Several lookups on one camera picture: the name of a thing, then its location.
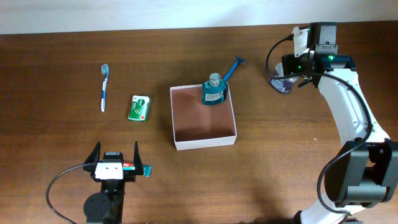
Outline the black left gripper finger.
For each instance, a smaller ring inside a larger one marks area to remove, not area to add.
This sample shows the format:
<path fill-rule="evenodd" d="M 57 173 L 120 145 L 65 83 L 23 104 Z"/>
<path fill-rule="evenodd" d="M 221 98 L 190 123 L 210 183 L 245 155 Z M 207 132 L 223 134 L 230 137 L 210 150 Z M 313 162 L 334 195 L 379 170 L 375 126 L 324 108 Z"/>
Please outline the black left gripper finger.
<path fill-rule="evenodd" d="M 133 164 L 134 164 L 135 175 L 144 175 L 144 166 L 142 164 L 142 160 L 139 154 L 139 146 L 137 141 L 134 144 Z"/>
<path fill-rule="evenodd" d="M 84 161 L 84 164 L 91 164 L 91 163 L 98 162 L 100 159 L 100 149 L 101 149 L 101 143 L 98 141 L 96 143 L 94 149 L 90 153 L 90 155 Z"/>

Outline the purple pump soap bottle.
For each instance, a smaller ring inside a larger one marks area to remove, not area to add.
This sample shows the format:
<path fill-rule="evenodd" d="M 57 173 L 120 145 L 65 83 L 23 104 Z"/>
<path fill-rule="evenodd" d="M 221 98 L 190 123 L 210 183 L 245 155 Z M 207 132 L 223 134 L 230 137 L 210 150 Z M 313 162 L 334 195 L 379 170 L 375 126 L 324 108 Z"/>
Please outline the purple pump soap bottle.
<path fill-rule="evenodd" d="M 284 76 L 284 71 L 283 71 L 283 66 L 282 63 L 278 63 L 275 66 L 275 70 L 273 73 L 273 76 L 275 77 L 283 77 Z M 294 83 L 298 80 L 298 77 L 293 77 L 293 78 L 287 78 L 287 79 L 275 79 L 275 78 L 270 78 L 269 84 L 273 89 L 281 94 L 289 94 Z"/>

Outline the teal mouthwash bottle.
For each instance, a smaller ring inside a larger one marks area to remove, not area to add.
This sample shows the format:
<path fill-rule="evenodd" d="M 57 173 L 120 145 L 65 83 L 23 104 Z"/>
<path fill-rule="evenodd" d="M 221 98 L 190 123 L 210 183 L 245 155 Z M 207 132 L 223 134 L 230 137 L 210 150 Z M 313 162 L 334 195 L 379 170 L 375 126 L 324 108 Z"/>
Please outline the teal mouthwash bottle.
<path fill-rule="evenodd" d="M 202 84 L 202 103 L 204 105 L 217 105 L 224 102 L 226 82 L 218 73 L 212 73 L 209 80 Z"/>

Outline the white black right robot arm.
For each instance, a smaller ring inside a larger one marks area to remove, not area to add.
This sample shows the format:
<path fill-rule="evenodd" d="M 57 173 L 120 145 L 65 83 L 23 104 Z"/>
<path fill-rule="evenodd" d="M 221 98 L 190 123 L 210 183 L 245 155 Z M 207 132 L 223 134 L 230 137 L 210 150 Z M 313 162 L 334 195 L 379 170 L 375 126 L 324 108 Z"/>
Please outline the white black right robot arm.
<path fill-rule="evenodd" d="M 294 27 L 294 52 L 282 57 L 285 77 L 304 77 L 328 103 L 341 149 L 320 172 L 317 201 L 294 223 L 346 223 L 356 212 L 386 203 L 397 187 L 397 143 L 380 127 L 361 91 L 357 67 L 338 53 L 336 24 Z"/>

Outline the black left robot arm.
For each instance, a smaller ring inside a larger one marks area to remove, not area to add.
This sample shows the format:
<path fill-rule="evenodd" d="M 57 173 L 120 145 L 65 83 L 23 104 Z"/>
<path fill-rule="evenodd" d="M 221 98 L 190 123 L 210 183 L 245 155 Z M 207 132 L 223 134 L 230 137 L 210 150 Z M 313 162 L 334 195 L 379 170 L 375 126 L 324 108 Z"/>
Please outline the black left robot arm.
<path fill-rule="evenodd" d="M 83 206 L 87 223 L 121 223 L 125 184 L 135 182 L 138 175 L 144 175 L 144 166 L 139 155 L 138 143 L 134 144 L 133 169 L 124 168 L 121 152 L 106 152 L 100 158 L 101 143 L 97 142 L 93 151 L 84 161 L 83 170 L 101 184 L 98 193 L 90 195 Z"/>

